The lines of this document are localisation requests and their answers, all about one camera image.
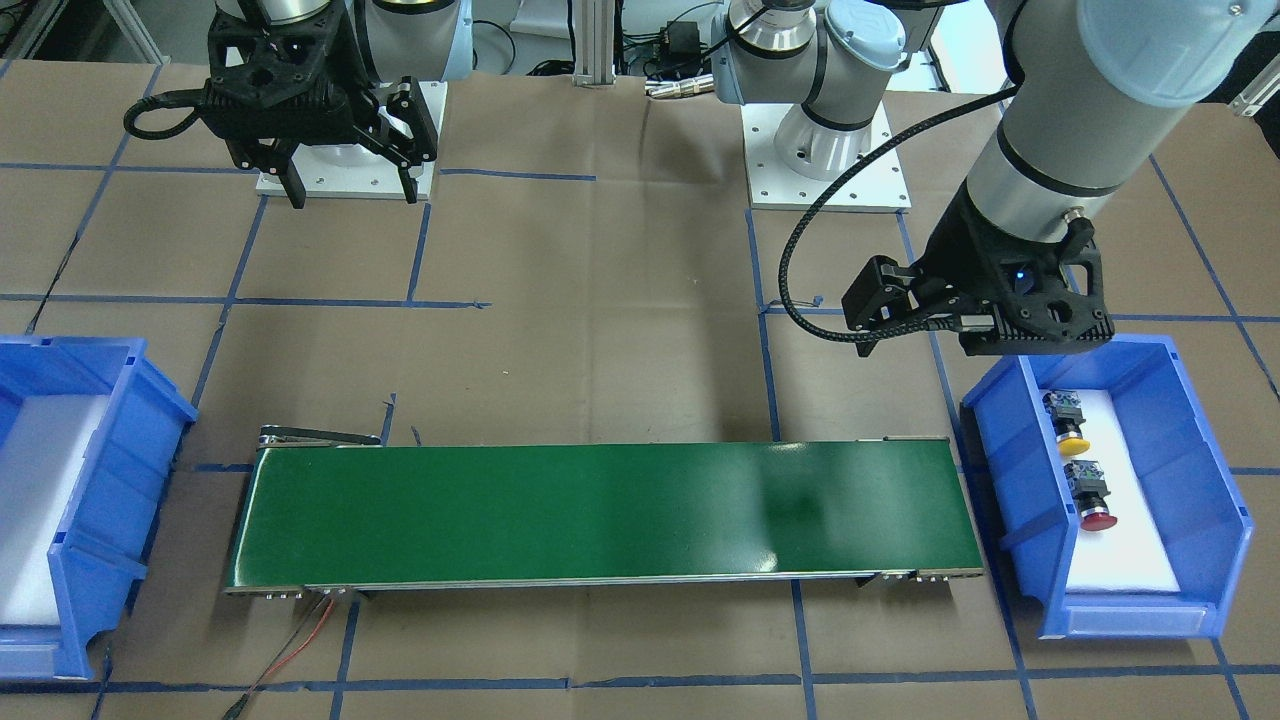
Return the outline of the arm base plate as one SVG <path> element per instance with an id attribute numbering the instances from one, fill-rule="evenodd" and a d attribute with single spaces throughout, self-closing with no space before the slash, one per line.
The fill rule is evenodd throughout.
<path id="1" fill-rule="evenodd" d="M 817 126 L 797 104 L 741 108 L 750 206 L 756 210 L 809 208 L 842 173 L 892 137 L 883 105 L 870 124 L 842 132 Z M 896 213 L 913 206 L 905 170 L 895 150 L 847 181 L 824 209 Z"/>
<path id="2" fill-rule="evenodd" d="M 449 85 L 438 81 L 424 81 L 419 85 L 436 131 L 442 133 Z M 380 199 L 404 201 L 404 191 L 397 168 L 384 158 L 358 145 L 300 145 L 292 161 L 303 183 L 307 200 Z M 428 161 L 421 170 L 411 170 L 410 174 L 416 179 L 419 200 L 429 200 L 435 178 L 435 163 Z M 255 190 L 262 196 L 285 197 L 282 181 L 265 172 L 259 174 Z"/>

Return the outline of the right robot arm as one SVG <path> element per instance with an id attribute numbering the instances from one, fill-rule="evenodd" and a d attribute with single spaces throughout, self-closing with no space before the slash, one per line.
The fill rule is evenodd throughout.
<path id="1" fill-rule="evenodd" d="M 307 197 L 301 147 L 356 147 L 396 173 L 406 202 L 439 152 L 426 82 L 471 70 L 467 1 L 219 1 L 198 105 L 232 161 Z"/>

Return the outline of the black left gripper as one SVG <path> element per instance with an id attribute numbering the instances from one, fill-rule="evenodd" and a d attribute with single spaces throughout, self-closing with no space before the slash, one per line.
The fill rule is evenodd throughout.
<path id="1" fill-rule="evenodd" d="M 960 188 L 909 266 L 873 256 L 842 297 L 860 356 L 896 334 L 954 331 L 969 356 L 1082 354 L 1116 334 L 1094 224 L 1071 206 L 1053 242 L 1018 238 Z"/>

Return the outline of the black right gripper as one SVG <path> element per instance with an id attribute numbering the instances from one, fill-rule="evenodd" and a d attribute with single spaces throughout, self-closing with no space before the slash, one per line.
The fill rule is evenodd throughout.
<path id="1" fill-rule="evenodd" d="M 293 209 L 306 188 L 300 145 L 358 145 L 398 167 L 404 201 L 438 132 L 419 82 L 439 78 L 426 41 L 436 17 L 216 17 L 207 33 L 204 122 L 243 168 L 280 169 Z"/>

